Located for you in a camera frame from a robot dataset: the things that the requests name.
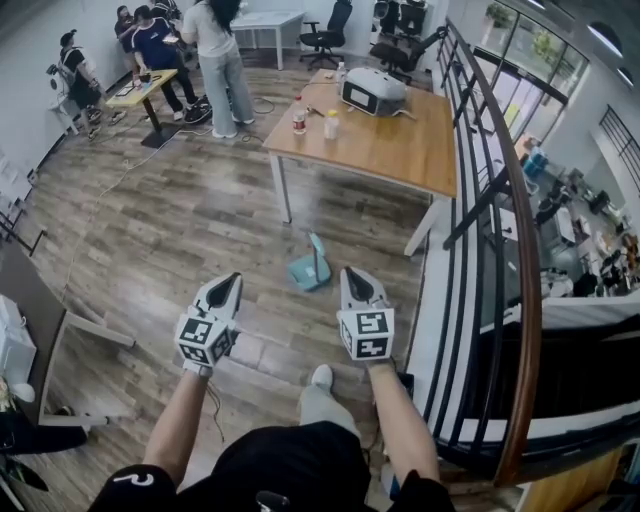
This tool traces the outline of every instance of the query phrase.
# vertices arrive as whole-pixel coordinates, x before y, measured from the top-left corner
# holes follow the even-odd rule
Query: table
[[[55,416],[45,414],[45,403],[56,351],[67,327],[75,327],[105,340],[131,348],[135,340],[67,311],[42,281],[35,265],[17,244],[2,248],[0,294],[10,298],[27,320],[27,329],[37,348],[29,374],[35,391],[31,403],[17,400],[20,409],[33,425],[78,427],[106,425],[106,416]]]
[[[237,17],[231,22],[234,31],[250,30],[253,41],[253,49],[258,48],[256,30],[274,30],[276,33],[276,52],[278,56],[278,69],[282,71],[282,27],[300,20],[300,33],[302,33],[302,18],[304,11],[256,11],[248,12]]]
[[[177,74],[178,71],[176,69],[151,71],[151,85],[143,87],[142,89],[136,89],[134,87],[126,96],[118,97],[118,94],[121,91],[124,91],[133,85],[132,82],[129,82],[114,96],[112,96],[109,101],[107,101],[107,105],[114,108],[135,107],[138,103],[142,102],[144,109],[147,111],[147,114],[149,114],[151,124],[153,125],[153,132],[142,139],[141,144],[145,147],[158,149],[173,137],[178,130],[180,130],[180,126],[176,124],[161,124],[160,121],[158,121],[158,116],[156,116],[155,110],[153,110],[153,105],[151,105],[151,102],[149,101],[149,95],[152,92],[158,90],[158,88],[167,83]]]
[[[319,70],[311,83],[326,82],[326,69]],[[291,222],[289,196],[282,158],[320,163],[372,178],[430,192],[434,202],[409,240],[405,255],[411,256],[425,238],[439,213],[457,194],[453,120],[446,98],[408,88],[407,116],[374,117],[357,109],[348,112],[333,84],[310,85],[302,91],[303,104],[320,112],[338,111],[340,133],[337,140],[325,140],[324,118],[307,119],[307,133],[293,133],[294,105],[282,116],[264,143],[269,152],[280,215]]]

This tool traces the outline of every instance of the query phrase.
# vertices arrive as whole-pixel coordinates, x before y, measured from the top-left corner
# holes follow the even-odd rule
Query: ceiling light
[[[605,25],[600,21],[595,21],[589,25],[589,30],[600,40],[600,42],[602,42],[602,44],[609,48],[609,50],[622,58],[622,43],[609,25]]]
[[[618,68],[618,74],[627,83],[627,85],[629,85],[629,87],[633,87],[633,75],[627,68]]]
[[[527,0],[530,4],[535,5],[538,9],[546,10],[542,0]]]

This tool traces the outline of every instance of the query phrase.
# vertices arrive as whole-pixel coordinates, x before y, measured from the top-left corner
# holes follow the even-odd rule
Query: wooden floor
[[[249,127],[261,139],[312,75],[295,54],[287,54],[281,72],[272,60],[272,51],[245,60],[255,109],[269,109],[258,98],[275,105]],[[202,93],[199,72],[192,77]],[[164,98],[152,99],[161,120],[169,121]],[[27,239],[36,226],[48,231],[34,260],[52,289],[61,293],[75,254],[65,302],[139,343],[126,351],[73,333],[64,340],[52,407],[69,404],[80,413],[110,415],[114,422],[94,429],[78,450],[25,457],[51,491],[16,486],[19,495],[33,511],[82,511],[111,473],[141,460],[181,373],[172,362],[178,315],[201,284],[232,271],[242,272],[245,280],[238,318],[243,334],[212,379],[222,401],[217,418],[224,442],[207,398],[186,483],[208,474],[225,447],[249,430],[296,424],[300,392],[321,363],[334,369],[335,395],[353,413],[363,445],[369,445],[376,428],[371,389],[365,371],[340,342],[338,274],[355,265],[382,281],[396,308],[394,355],[402,364],[422,261],[421,254],[404,257],[403,249],[428,197],[286,160],[293,223],[283,225],[258,139],[219,141],[183,133],[130,171],[96,206],[122,179],[126,163],[152,154],[140,145],[151,129],[141,120],[143,109],[128,114],[120,125],[104,126],[91,143],[82,136],[64,140],[40,169],[21,220]],[[286,265],[310,252],[311,230],[325,243],[333,277],[331,286],[308,294],[292,286]]]

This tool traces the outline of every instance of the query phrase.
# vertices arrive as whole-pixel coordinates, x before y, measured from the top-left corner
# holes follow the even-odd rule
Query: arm
[[[208,377],[186,371],[151,432],[143,464],[164,469],[180,485],[198,433]]]
[[[382,437],[400,486],[416,470],[421,478],[440,481],[438,456],[429,428],[389,363],[369,366]]]

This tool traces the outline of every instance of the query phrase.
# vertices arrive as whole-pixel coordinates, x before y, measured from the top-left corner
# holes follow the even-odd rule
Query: metal railing
[[[509,130],[504,117],[491,90],[491,86],[456,27],[447,18],[447,36],[438,50],[438,63],[443,76],[442,88],[450,99],[454,114],[453,130],[458,147],[458,160],[461,176],[460,212],[462,218],[456,220],[456,201],[452,203],[451,234],[444,242],[444,248],[450,250],[450,274],[445,296],[445,314],[441,331],[440,345],[436,355],[434,374],[424,411],[425,419],[435,414],[433,435],[440,454],[462,467],[494,480],[497,484],[506,484],[517,480],[520,459],[527,443],[527,432],[533,413],[536,393],[540,346],[541,346],[541,294],[538,248],[529,197],[525,186],[522,168],[516,156]],[[493,159],[489,150],[478,101],[472,93],[478,86],[486,108],[491,115],[498,138],[501,158],[500,168],[494,168],[497,159]],[[478,129],[472,126],[473,116],[478,120]],[[483,157],[486,166],[479,166],[476,148],[480,146],[479,157]],[[467,186],[470,172],[472,187]],[[517,228],[517,249],[519,263],[519,286],[522,303],[522,336],[520,340],[520,357],[517,385],[514,391],[512,413],[507,421],[505,434],[501,442],[494,443],[488,449],[484,442],[485,433],[491,419],[493,403],[496,400],[500,354],[502,348],[503,316],[505,310],[505,239],[500,209],[505,201],[515,216]],[[453,382],[458,365],[461,346],[463,322],[465,321],[465,301],[467,286],[467,266],[469,257],[469,230],[475,225],[477,238],[477,275],[475,297],[473,297],[473,320],[469,362],[466,367],[462,401],[453,424],[453,429],[445,438],[442,436],[445,416],[449,408]],[[492,226],[492,233],[487,233],[487,226]],[[484,274],[485,249],[491,239],[495,266],[495,305],[493,306],[493,346],[488,384],[483,390],[476,389],[478,379],[477,355],[480,344],[481,312],[486,307]],[[457,292],[457,314],[451,341],[448,322],[454,297],[454,267],[456,262],[457,243],[461,242],[459,290]],[[443,369],[445,345],[450,343],[448,368]],[[440,390],[442,399],[439,409],[434,409],[436,391],[443,371],[446,371],[444,387]],[[483,404],[482,414],[472,441],[460,441],[460,435],[466,413],[472,400],[480,400]]]
[[[640,193],[640,146],[638,142],[610,105],[607,105],[607,112],[600,121],[600,126],[618,151],[618,156],[629,170],[629,174]]]

